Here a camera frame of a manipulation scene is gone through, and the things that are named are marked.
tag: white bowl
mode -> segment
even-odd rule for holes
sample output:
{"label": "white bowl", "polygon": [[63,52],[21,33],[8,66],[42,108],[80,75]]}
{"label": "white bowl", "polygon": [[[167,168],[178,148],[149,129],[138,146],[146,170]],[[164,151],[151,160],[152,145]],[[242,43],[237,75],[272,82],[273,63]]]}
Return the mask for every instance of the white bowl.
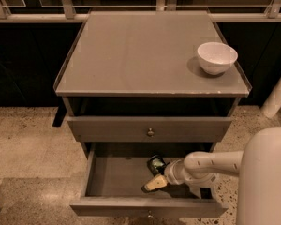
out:
{"label": "white bowl", "polygon": [[237,57],[237,52],[224,43],[207,42],[198,47],[200,66],[212,75],[227,71],[235,63]]}

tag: drawer knob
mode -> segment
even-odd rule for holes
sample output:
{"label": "drawer knob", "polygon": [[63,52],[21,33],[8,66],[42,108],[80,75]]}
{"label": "drawer knob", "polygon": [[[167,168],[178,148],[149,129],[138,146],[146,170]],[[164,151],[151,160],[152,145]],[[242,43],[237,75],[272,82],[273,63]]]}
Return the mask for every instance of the drawer knob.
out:
{"label": "drawer knob", "polygon": [[152,215],[152,213],[151,213],[151,211],[149,211],[148,218],[149,218],[149,219],[153,219],[153,218],[154,218],[153,215]]}
{"label": "drawer knob", "polygon": [[153,136],[155,135],[155,132],[153,131],[152,128],[150,128],[150,127],[148,128],[147,135],[148,135],[149,137],[153,137]]}

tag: drawer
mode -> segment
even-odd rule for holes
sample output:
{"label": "drawer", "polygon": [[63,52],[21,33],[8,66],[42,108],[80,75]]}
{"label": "drawer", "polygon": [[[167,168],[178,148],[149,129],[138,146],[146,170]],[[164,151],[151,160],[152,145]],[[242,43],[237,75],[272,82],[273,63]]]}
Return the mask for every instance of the drawer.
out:
{"label": "drawer", "polygon": [[79,142],[220,142],[229,117],[69,117]]}
{"label": "drawer", "polygon": [[[149,157],[158,150],[166,162],[177,158],[172,157],[170,151],[163,151],[162,146],[157,147],[157,143],[150,144],[149,149],[143,149],[141,155],[134,157],[133,150],[140,149],[138,144],[92,143],[81,197],[70,203],[77,215],[216,218],[228,209],[227,203],[216,200],[212,189],[201,193],[199,188],[180,185],[143,192],[141,187],[153,178],[147,168]],[[196,147],[178,145],[179,151]]]}

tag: gray nightstand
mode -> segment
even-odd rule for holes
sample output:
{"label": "gray nightstand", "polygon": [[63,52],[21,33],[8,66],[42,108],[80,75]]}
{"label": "gray nightstand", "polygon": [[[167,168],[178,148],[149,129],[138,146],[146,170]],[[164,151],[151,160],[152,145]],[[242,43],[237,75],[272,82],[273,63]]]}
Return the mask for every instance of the gray nightstand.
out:
{"label": "gray nightstand", "polygon": [[211,76],[196,50],[221,41],[206,12],[92,12],[57,78],[89,160],[79,215],[218,217],[227,205],[188,187],[144,193],[146,161],[212,151],[250,85],[238,65]]}

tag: nightstand top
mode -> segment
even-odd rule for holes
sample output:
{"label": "nightstand top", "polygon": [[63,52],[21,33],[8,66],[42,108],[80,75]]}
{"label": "nightstand top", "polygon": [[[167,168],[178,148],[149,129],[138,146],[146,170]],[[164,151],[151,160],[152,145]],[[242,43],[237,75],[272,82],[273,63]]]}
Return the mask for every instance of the nightstand top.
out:
{"label": "nightstand top", "polygon": [[244,97],[232,66],[206,74],[197,48],[219,41],[204,11],[92,12],[62,75],[59,96]]}

